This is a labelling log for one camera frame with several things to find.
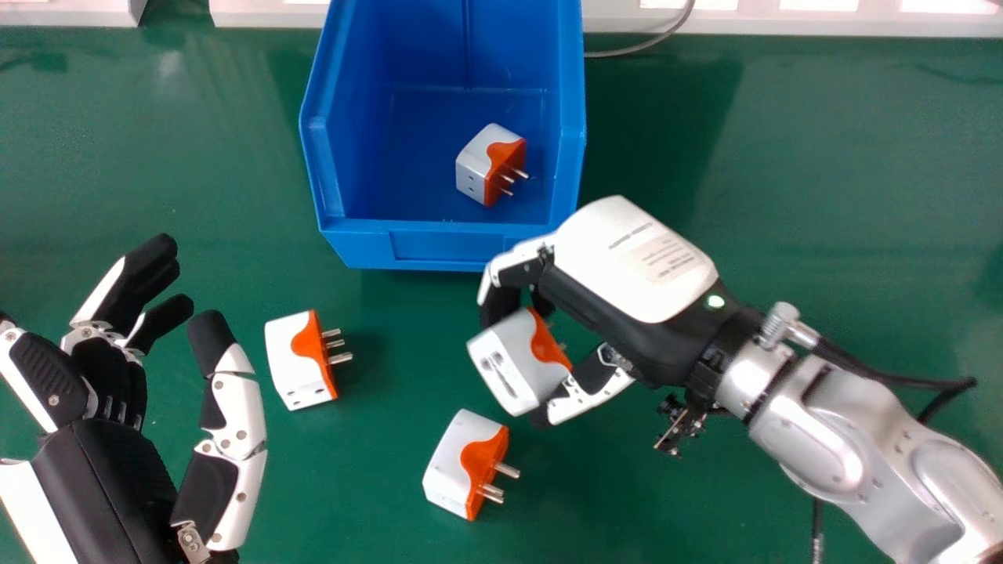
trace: sticker label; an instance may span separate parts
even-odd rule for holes
[[[700,255],[674,233],[644,243],[624,256],[627,266],[652,284],[665,284],[699,266]]]

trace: blue plastic bin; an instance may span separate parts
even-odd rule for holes
[[[484,125],[531,180],[485,209],[454,161]],[[585,154],[579,0],[332,0],[300,113],[321,233],[351,268],[477,271],[556,228]]]

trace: metal prong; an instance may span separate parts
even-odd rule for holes
[[[501,488],[498,488],[497,486],[492,486],[490,484],[481,484],[480,485],[480,493],[481,494],[490,494],[490,495],[492,495],[494,497],[498,497],[498,498],[505,498],[505,491],[503,491]]]
[[[342,362],[348,362],[352,359],[351,352],[342,352],[327,359],[328,364],[341,364]]]
[[[485,500],[491,500],[492,502],[498,505],[505,503],[505,498],[503,498],[501,496],[495,496],[494,494],[487,492],[483,488],[480,489],[480,495],[483,496]]]
[[[523,474],[505,463],[494,463],[494,470],[500,472],[509,478],[512,478],[513,480],[519,480],[519,477]]]

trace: robotic hand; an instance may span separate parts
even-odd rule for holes
[[[521,306],[531,291],[532,308]],[[778,303],[743,307],[691,243],[620,196],[585,206],[556,232],[517,245],[484,270],[484,331],[467,343],[513,415],[558,425],[638,380],[681,386],[661,411],[655,448],[679,453],[726,410],[800,488],[847,512],[902,563],[1003,561],[1003,487],[956,441],[922,421],[974,380],[877,371]],[[604,339],[572,365],[544,317],[562,309]],[[888,385],[942,390],[917,420]]]
[[[39,564],[239,558],[268,453],[254,369],[220,312],[188,325],[212,439],[196,446],[180,490],[140,433],[142,358],[194,309],[179,294],[142,312],[178,278],[177,254],[158,235],[118,259],[59,346],[0,312],[0,375],[45,432],[31,461],[0,459],[0,501]]]

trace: blue bin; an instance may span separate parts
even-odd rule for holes
[[[321,233],[351,268],[478,271],[554,230],[585,154],[579,0],[332,0],[300,113]],[[454,161],[484,125],[531,180],[486,209]]]

